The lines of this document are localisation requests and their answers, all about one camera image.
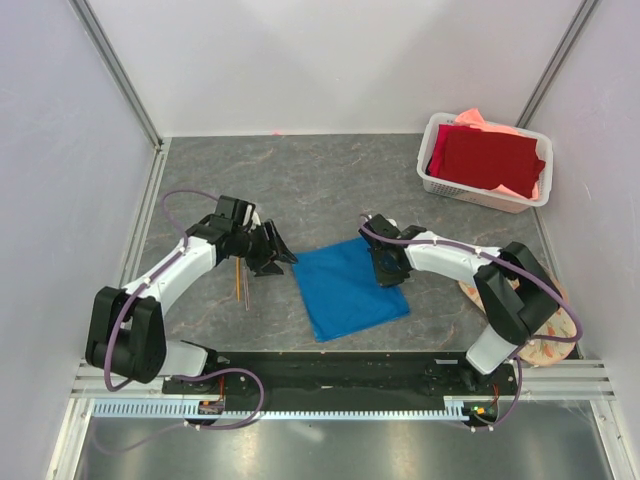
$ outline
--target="laundry basket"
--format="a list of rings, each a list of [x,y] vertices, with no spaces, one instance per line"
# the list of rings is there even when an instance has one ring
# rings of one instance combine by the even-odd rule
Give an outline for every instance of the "laundry basket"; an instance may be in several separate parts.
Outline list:
[[[418,153],[418,175],[422,178],[424,189],[429,193],[443,195],[445,197],[456,198],[465,202],[477,203],[485,207],[495,208],[509,213],[520,213],[529,207],[541,207],[549,200],[551,192],[551,176],[553,174],[553,149],[551,148],[551,140],[540,133],[531,132],[516,128],[521,134],[535,138],[538,143],[536,145],[536,153],[538,158],[543,160],[546,165],[538,179],[538,190],[540,195],[538,200],[527,200],[523,198],[512,197],[500,193],[483,190],[481,188],[468,187],[455,182],[448,182],[439,178],[431,177],[427,173],[427,165],[431,160],[433,148],[438,137],[439,125],[453,125],[457,115],[450,113],[436,113],[429,120],[427,129],[422,138],[420,152]]]

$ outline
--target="red cloth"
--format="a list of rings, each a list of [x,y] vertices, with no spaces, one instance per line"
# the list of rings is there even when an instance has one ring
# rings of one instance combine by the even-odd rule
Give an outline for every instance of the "red cloth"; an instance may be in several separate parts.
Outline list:
[[[439,178],[440,167],[444,161],[444,151],[447,144],[447,138],[452,130],[473,130],[471,127],[461,125],[447,125],[443,123],[438,126],[438,136],[436,137],[436,144],[433,147],[433,154],[431,155],[431,162],[429,162],[429,175]]]
[[[486,190],[504,185],[530,198],[545,166],[536,155],[536,143],[506,133],[451,130],[438,178]]]

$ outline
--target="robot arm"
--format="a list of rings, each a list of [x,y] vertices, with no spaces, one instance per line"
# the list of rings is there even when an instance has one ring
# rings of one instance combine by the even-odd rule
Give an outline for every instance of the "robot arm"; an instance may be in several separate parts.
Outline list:
[[[206,350],[167,341],[163,318],[189,286],[231,256],[244,258],[256,276],[282,275],[275,263],[296,263],[273,221],[260,222],[255,205],[220,197],[216,211],[186,232],[186,238],[162,261],[122,289],[104,287],[94,300],[85,357],[104,368],[107,346],[118,316],[125,312],[131,328],[118,330],[111,371],[141,383],[158,374],[199,374]]]
[[[398,285],[409,272],[428,271],[475,285],[482,299],[489,325],[469,348],[467,361],[480,374],[492,373],[555,313],[558,304],[526,278],[478,255],[479,247],[446,245],[450,242],[435,233],[414,225],[400,231],[382,215],[370,218],[360,230],[370,245],[378,283],[383,287]],[[390,244],[367,232],[404,244]],[[516,242],[506,248],[482,247],[483,252],[499,257],[538,277],[557,289],[529,249]],[[515,290],[509,280],[518,279]]]

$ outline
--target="wall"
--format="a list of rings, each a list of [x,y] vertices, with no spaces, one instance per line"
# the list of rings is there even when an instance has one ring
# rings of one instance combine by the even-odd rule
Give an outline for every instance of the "wall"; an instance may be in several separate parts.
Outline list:
[[[167,136],[515,123],[579,0],[91,0]]]
[[[0,463],[44,478],[153,158],[66,0],[0,2]]]
[[[542,211],[583,347],[607,364],[640,447],[640,41],[635,0],[601,2],[531,128],[554,142]]]

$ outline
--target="folded blue fabric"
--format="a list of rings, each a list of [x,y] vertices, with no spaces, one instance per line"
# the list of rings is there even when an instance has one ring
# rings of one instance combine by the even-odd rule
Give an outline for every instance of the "folded blue fabric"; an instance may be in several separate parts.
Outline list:
[[[409,314],[398,287],[376,283],[368,244],[355,238],[296,253],[293,272],[318,342],[344,337]]]

